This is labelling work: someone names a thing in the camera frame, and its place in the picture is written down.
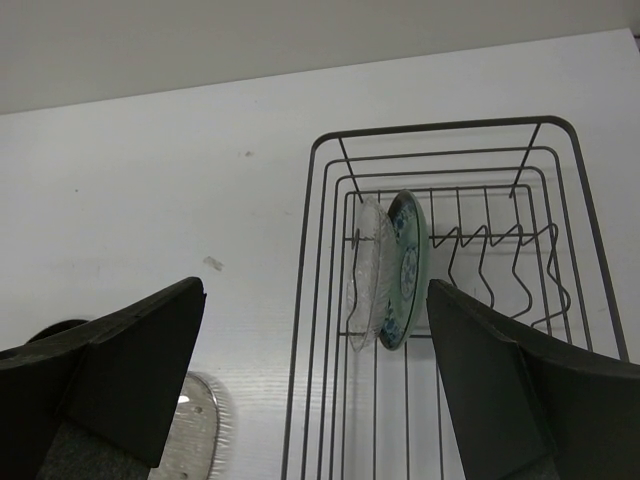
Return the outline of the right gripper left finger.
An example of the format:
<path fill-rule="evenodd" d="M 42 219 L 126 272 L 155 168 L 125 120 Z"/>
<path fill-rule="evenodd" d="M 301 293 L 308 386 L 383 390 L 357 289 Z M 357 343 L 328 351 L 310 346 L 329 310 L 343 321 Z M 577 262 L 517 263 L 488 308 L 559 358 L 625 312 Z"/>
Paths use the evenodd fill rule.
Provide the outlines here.
<path fill-rule="evenodd" d="M 1 353 L 4 479 L 145 479 L 160 463 L 206 294 L 188 277 Z"/>

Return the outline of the black round plate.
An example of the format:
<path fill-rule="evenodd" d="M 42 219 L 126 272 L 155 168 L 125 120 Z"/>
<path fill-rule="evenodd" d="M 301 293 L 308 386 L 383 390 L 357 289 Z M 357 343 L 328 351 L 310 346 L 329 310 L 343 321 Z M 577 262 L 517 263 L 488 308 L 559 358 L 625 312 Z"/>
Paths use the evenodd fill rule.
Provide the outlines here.
<path fill-rule="evenodd" d="M 46 327 L 45 329 L 41 330 L 37 334 L 35 334 L 33 337 L 31 337 L 28 340 L 28 343 L 43 340 L 45 338 L 68 331 L 70 329 L 76 328 L 86 323 L 88 323 L 88 320 L 85 320 L 85 319 L 68 319 L 68 320 L 57 322 L 55 324 L 52 324 Z"/>

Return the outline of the blue patterned ceramic plate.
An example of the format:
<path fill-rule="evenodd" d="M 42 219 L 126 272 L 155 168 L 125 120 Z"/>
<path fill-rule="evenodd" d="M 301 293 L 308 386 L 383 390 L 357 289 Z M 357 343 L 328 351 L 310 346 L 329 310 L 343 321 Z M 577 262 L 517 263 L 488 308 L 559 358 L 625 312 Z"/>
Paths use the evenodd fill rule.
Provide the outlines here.
<path fill-rule="evenodd" d="M 430 228 L 417 197 L 409 190 L 393 199 L 388 216 L 395 235 L 392 288 L 379 340 L 398 350 L 413 333 L 425 310 L 429 273 Z"/>

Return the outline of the clear ribbed glass plate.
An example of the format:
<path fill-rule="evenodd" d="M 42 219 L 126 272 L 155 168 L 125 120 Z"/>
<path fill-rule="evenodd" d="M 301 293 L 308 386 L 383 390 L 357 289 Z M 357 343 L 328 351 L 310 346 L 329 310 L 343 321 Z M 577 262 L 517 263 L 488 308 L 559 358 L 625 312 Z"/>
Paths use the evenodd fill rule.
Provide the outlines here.
<path fill-rule="evenodd" d="M 375 197 L 367 196 L 356 211 L 347 288 L 347 335 L 356 352 L 381 333 L 396 268 L 396 237 L 390 217 Z"/>

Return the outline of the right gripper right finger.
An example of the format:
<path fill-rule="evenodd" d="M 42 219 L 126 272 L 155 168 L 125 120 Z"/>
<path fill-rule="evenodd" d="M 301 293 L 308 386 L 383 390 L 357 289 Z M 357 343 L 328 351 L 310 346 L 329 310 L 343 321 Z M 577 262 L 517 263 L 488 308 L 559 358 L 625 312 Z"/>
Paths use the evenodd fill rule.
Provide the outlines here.
<path fill-rule="evenodd" d="M 468 479 L 636 479 L 639 367 L 430 282 L 427 311 Z"/>

